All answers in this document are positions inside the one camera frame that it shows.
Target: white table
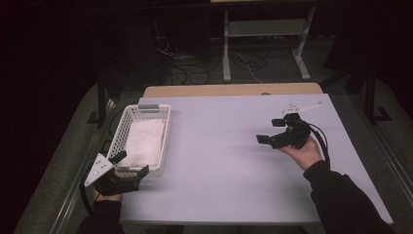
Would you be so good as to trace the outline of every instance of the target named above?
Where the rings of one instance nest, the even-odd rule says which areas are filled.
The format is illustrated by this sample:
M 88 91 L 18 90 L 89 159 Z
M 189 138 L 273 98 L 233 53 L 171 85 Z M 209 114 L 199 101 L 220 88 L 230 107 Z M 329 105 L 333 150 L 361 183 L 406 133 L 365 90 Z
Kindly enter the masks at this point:
M 323 103 L 300 113 L 328 137 L 331 168 L 348 174 L 392 223 L 328 95 L 144 97 L 139 104 L 169 104 L 171 128 L 164 174 L 146 177 L 124 195 L 121 220 L 160 224 L 319 222 L 301 169 L 256 135 L 273 136 L 282 110 L 293 103 Z

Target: plastic basket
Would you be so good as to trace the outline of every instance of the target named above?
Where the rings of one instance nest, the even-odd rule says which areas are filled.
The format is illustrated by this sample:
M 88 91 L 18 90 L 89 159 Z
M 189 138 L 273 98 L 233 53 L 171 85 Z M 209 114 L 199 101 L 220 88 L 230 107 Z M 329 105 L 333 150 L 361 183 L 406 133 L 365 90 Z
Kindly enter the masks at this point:
M 122 115 L 119 122 L 118 129 L 107 153 L 106 158 L 111 158 L 117 155 L 122 150 L 125 150 L 125 146 L 130 131 L 132 122 L 144 121 L 150 119 L 162 119 L 164 122 L 164 129 L 162 133 L 162 149 L 161 160 L 158 165 L 149 165 L 150 176 L 160 176 L 164 170 L 165 158 L 167 154 L 167 146 L 169 139 L 170 128 L 170 106 L 167 104 L 139 104 L 128 105 Z M 119 171 L 137 171 L 140 167 L 118 167 Z

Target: floor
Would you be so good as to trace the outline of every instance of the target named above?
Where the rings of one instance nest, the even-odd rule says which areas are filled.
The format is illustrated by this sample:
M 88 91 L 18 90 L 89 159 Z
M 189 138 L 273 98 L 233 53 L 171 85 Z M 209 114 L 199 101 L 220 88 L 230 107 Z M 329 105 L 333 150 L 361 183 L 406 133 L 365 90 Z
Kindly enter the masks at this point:
M 162 85 L 224 84 L 219 42 L 219 38 L 211 39 L 211 57 L 208 59 L 174 55 L 173 66 Z M 297 45 L 297 38 L 241 39 L 231 43 L 232 84 L 303 82 L 290 52 Z M 312 76 L 311 82 L 321 83 L 336 74 L 336 71 L 323 68 L 333 43 L 333 37 L 309 39 L 303 60 Z M 391 89 L 378 80 L 375 104 L 383 106 L 392 121 L 372 125 L 363 113 L 364 89 L 356 95 L 349 95 L 344 89 L 349 78 L 344 77 L 323 91 L 330 95 L 364 167 L 387 205 L 394 219 L 395 233 L 411 233 L 413 203 L 408 188 L 411 188 L 410 178 L 413 177 L 413 159 L 410 157 L 413 152 L 410 143 L 413 141 L 412 119 L 398 105 Z M 88 124 L 91 113 L 97 112 L 96 86 L 85 94 L 20 219 L 16 233 L 76 231 L 79 222 L 87 215 L 79 199 L 76 179 L 96 152 L 107 150 L 110 133 L 116 130 L 123 106 L 141 96 L 142 92 L 129 92 L 111 99 L 107 104 L 107 120 L 97 128 L 94 123 Z M 165 232 L 164 226 L 123 224 L 127 233 Z M 320 225 L 303 227 L 310 234 L 323 233 Z

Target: white cloth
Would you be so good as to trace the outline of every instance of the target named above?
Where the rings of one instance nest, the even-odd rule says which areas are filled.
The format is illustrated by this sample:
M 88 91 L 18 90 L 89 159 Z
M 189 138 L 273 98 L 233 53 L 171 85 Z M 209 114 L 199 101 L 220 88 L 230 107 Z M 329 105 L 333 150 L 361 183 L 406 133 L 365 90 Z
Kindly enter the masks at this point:
M 162 119 L 132 122 L 125 150 L 128 156 L 121 161 L 122 167 L 158 167 L 161 163 Z

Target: black sleeve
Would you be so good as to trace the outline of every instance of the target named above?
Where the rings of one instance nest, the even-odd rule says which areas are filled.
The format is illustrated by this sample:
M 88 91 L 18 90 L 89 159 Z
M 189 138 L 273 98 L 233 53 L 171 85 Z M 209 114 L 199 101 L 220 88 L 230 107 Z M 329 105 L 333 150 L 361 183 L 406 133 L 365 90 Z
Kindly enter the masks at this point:
M 88 216 L 79 225 L 78 234 L 124 234 L 119 223 L 122 203 L 116 201 L 99 201 L 94 204 L 94 215 Z
M 304 178 L 311 183 L 311 196 L 327 234 L 393 233 L 348 175 L 332 172 L 324 161 L 319 161 L 307 169 Z

